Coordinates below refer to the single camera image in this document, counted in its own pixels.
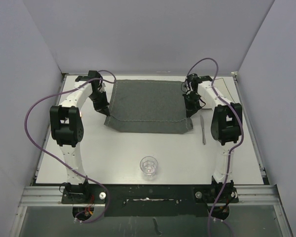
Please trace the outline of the white rectangular plate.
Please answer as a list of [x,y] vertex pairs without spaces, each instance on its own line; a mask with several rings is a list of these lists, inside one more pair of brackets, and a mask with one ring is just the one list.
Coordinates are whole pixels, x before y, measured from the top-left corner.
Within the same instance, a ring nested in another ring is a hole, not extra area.
[[225,103],[223,103],[214,93],[213,88],[225,101],[235,102],[225,78],[217,78],[213,86],[211,81],[206,81],[203,82],[202,86],[198,89],[202,100],[205,102],[205,109],[214,109],[217,103],[225,105]]

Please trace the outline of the grey cloth placemat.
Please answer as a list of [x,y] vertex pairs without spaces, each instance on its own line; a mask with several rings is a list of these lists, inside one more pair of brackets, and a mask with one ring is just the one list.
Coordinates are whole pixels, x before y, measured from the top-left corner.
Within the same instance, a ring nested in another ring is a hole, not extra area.
[[193,130],[179,81],[119,80],[112,88],[109,111],[104,124],[118,132],[185,134]]

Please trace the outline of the clear plastic cup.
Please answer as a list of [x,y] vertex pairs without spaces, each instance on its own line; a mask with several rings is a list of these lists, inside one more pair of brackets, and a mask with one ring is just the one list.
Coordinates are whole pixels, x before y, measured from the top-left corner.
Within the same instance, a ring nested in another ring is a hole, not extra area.
[[140,161],[142,177],[147,182],[152,182],[156,178],[158,161],[152,156],[146,156]]

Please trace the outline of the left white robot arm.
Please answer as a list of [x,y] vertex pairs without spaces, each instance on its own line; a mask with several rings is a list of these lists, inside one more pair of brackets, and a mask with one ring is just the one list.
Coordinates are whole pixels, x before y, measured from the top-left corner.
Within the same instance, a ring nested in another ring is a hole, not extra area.
[[84,136],[80,110],[89,98],[96,112],[110,116],[102,79],[97,71],[78,76],[74,81],[75,91],[70,92],[58,106],[50,108],[51,135],[60,147],[67,168],[65,195],[73,195],[80,203],[87,202],[91,195],[80,152]]

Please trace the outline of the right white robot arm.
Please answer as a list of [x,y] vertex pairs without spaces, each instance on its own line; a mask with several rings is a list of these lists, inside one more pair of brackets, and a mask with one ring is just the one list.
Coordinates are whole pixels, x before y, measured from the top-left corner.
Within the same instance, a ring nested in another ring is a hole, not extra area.
[[202,109],[200,103],[210,106],[213,111],[210,132],[218,145],[218,156],[213,175],[214,183],[210,197],[216,202],[227,197],[227,189],[233,184],[232,160],[234,150],[244,140],[242,105],[224,97],[214,86],[210,76],[190,74],[185,79],[183,94],[186,116],[189,118]]

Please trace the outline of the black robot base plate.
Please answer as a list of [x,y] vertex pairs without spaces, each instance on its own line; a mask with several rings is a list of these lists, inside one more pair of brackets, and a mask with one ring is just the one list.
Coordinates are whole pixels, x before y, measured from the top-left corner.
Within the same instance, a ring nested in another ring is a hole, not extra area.
[[229,205],[238,203],[232,183],[210,185],[107,185],[90,184],[85,188],[65,185],[62,204],[73,205],[73,216],[86,221],[100,214],[104,217],[175,217],[191,215],[226,219]]

